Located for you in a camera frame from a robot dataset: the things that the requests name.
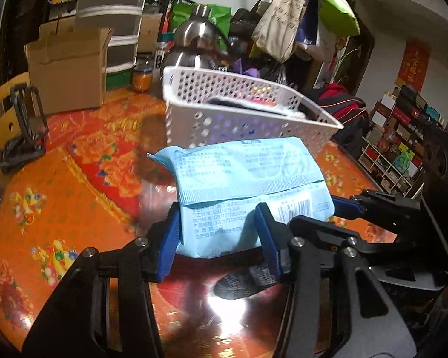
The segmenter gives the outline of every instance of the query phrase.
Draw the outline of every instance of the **black phone holder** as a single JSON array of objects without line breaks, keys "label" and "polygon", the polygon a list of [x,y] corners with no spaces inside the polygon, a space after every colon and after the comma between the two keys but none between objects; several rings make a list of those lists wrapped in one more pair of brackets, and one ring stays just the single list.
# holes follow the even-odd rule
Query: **black phone holder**
[{"label": "black phone holder", "polygon": [[[24,98],[31,94],[34,94],[40,111],[40,118],[44,126],[43,131],[34,132],[28,120]],[[17,115],[21,133],[8,140],[5,146],[0,149],[0,170],[5,175],[19,171],[29,162],[43,156],[45,154],[45,136],[48,134],[48,124],[43,113],[38,89],[35,86],[28,86],[26,83],[13,86],[10,88],[10,99]]]}]

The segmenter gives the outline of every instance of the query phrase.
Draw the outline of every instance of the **light blue plastic package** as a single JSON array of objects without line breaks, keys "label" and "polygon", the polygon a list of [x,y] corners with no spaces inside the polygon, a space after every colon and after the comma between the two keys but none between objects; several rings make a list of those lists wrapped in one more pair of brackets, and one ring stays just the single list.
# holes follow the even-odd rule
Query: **light blue plastic package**
[{"label": "light blue plastic package", "polygon": [[297,215],[324,221],[334,211],[322,172],[297,137],[172,146],[148,156],[177,180],[182,255],[213,258],[260,246],[260,202],[284,223]]}]

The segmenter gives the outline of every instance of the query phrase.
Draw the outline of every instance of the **metal screw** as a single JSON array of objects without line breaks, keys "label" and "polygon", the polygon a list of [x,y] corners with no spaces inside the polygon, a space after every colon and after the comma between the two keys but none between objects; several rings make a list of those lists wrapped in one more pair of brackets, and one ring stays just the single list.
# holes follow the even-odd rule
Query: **metal screw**
[{"label": "metal screw", "polygon": [[149,245],[149,241],[146,237],[138,237],[135,239],[135,245],[139,248],[145,248]]},{"label": "metal screw", "polygon": [[290,244],[294,247],[294,248],[301,248],[302,246],[304,246],[305,241],[304,238],[301,237],[294,237],[290,240]]},{"label": "metal screw", "polygon": [[354,248],[345,248],[343,253],[350,258],[354,258],[357,255],[357,251]]},{"label": "metal screw", "polygon": [[350,245],[356,245],[357,244],[357,237],[349,237],[349,238],[347,238],[347,242],[350,244]]},{"label": "metal screw", "polygon": [[95,253],[96,253],[96,248],[86,248],[81,252],[83,257],[93,257]]}]

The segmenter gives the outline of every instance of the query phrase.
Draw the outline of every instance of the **red couplet poster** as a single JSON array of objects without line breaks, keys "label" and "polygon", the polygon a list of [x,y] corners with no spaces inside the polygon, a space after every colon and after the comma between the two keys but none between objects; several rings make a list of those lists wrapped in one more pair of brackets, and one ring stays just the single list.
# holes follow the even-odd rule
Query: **red couplet poster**
[{"label": "red couplet poster", "polygon": [[420,92],[425,81],[429,60],[429,45],[418,39],[408,39],[398,78]]}]

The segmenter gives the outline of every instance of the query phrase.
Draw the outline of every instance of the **blue gripper pad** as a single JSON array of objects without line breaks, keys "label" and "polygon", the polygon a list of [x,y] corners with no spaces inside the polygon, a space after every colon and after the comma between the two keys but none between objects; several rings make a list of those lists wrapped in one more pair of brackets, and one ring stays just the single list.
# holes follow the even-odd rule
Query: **blue gripper pad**
[{"label": "blue gripper pad", "polygon": [[255,225],[269,270],[281,282],[292,268],[289,255],[292,232],[287,225],[275,221],[266,203],[256,206]]},{"label": "blue gripper pad", "polygon": [[333,215],[336,217],[354,220],[357,218],[362,218],[365,214],[365,211],[356,200],[336,197],[334,195],[331,196],[335,207]]},{"label": "blue gripper pad", "polygon": [[163,238],[157,250],[156,278],[161,283],[171,271],[181,236],[181,214],[179,203],[174,202],[163,222]]}]

